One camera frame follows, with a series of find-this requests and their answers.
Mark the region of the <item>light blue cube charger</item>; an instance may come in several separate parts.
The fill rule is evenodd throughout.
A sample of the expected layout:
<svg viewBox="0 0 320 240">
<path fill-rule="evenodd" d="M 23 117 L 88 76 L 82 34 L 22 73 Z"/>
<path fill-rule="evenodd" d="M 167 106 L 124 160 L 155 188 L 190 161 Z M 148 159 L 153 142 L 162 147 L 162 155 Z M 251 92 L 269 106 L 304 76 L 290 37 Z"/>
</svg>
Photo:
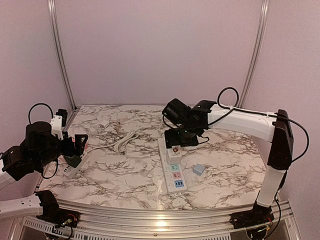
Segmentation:
<svg viewBox="0 0 320 240">
<path fill-rule="evenodd" d="M 193 167 L 192 172 L 195 173 L 195 174 L 198 175 L 198 176 L 201 176 L 201 175 L 204 173 L 205 169 L 206 169 L 206 168 L 205 168 L 204 165 L 197 163 L 197 164 Z"/>
</svg>

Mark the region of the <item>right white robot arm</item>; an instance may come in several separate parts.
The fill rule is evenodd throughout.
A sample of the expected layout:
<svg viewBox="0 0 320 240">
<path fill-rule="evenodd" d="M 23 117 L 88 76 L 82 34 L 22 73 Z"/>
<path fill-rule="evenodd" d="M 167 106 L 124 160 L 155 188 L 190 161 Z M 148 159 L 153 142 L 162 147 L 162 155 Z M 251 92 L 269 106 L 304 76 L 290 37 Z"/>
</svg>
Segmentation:
<svg viewBox="0 0 320 240">
<path fill-rule="evenodd" d="M 247 214 L 252 224 L 260 223 L 267 216 L 266 208 L 274 201 L 293 162 L 294 138 L 287 112 L 282 109 L 277 113 L 250 111 L 210 100 L 201 100 L 190 107 L 175 98 L 165 106 L 162 116 L 175 125 L 157 140 L 167 191 L 172 194 L 186 185 L 179 183 L 183 176 L 173 176 L 171 166 L 181 163 L 183 147 L 199 145 L 198 138 L 206 130 L 227 130 L 271 143 L 266 173 L 255 201 L 257 206 Z"/>
</svg>

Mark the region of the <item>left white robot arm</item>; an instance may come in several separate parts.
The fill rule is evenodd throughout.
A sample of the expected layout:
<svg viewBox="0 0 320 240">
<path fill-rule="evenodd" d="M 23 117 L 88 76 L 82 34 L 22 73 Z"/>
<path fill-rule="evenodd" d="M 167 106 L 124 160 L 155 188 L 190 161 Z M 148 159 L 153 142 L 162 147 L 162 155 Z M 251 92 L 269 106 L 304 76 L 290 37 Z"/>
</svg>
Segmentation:
<svg viewBox="0 0 320 240">
<path fill-rule="evenodd" d="M 2 153 L 0 157 L 1 188 L 21 180 L 28 174 L 43 173 L 45 167 L 58 162 L 59 157 L 79 164 L 88 140 L 87 134 L 70 137 L 66 131 L 54 133 L 48 122 L 37 121 L 26 126 L 25 139 Z M 38 219 L 58 223 L 75 219 L 76 215 L 61 209 L 49 190 L 20 199 L 1 201 L 0 218 L 2 220 L 36 216 Z"/>
</svg>

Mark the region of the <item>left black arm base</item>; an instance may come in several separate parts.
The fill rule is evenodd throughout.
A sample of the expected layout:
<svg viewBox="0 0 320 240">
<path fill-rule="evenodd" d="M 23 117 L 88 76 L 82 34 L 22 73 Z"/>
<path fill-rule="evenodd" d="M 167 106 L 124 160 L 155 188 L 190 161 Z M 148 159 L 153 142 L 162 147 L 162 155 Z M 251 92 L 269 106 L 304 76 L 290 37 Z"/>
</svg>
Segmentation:
<svg viewBox="0 0 320 240">
<path fill-rule="evenodd" d="M 39 198 L 39 205 L 42 207 L 42 214 L 37 215 L 37 219 L 53 223 L 56 228 L 77 227 L 80 216 L 78 211 L 60 208 L 55 196 L 49 190 L 38 191 L 35 195 Z"/>
</svg>

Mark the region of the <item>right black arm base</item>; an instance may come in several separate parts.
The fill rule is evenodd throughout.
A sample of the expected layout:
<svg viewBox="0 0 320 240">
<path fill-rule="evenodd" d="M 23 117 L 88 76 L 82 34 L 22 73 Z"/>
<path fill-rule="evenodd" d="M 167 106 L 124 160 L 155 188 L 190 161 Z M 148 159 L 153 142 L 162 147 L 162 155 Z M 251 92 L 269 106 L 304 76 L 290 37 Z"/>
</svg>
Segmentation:
<svg viewBox="0 0 320 240">
<path fill-rule="evenodd" d="M 240 229 L 272 222 L 274 219 L 271 206 L 264 207 L 255 202 L 250 210 L 232 213 L 229 222 L 234 229 Z"/>
</svg>

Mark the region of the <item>dark green cube adapter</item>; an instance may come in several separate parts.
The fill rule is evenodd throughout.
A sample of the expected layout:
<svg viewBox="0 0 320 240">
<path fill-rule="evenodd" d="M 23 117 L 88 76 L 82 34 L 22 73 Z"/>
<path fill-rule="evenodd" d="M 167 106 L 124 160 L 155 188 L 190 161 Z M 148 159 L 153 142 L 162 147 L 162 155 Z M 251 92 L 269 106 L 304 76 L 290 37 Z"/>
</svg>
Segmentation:
<svg viewBox="0 0 320 240">
<path fill-rule="evenodd" d="M 64 159 L 69 166 L 76 168 L 82 162 L 83 157 L 84 155 L 73 155 L 64 156 Z"/>
</svg>

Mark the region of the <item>white short power strip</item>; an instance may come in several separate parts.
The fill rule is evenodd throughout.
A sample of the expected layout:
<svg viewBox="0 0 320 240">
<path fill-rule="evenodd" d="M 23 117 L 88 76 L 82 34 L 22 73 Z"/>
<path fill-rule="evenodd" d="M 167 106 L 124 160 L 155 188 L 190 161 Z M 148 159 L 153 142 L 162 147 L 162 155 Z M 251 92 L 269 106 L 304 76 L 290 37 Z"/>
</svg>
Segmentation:
<svg viewBox="0 0 320 240">
<path fill-rule="evenodd" d="M 82 168 L 82 166 L 84 165 L 84 163 L 88 160 L 88 153 L 84 152 L 81 156 L 81 162 L 78 164 L 77 167 L 72 167 L 70 165 L 67 165 L 64 170 L 63 170 L 63 175 L 67 178 L 67 179 L 72 179 L 76 173 Z"/>
</svg>

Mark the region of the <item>white multicolour power strip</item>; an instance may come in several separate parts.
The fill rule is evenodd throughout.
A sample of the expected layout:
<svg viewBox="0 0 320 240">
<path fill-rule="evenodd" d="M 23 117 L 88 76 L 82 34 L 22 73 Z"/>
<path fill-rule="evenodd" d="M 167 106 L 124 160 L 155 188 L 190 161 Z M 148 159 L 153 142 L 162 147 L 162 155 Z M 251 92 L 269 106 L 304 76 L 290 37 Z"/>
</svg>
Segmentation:
<svg viewBox="0 0 320 240">
<path fill-rule="evenodd" d="M 168 194 L 182 194 L 187 191 L 187 184 L 181 166 L 182 158 L 168 158 L 165 138 L 157 140 L 163 175 Z"/>
</svg>

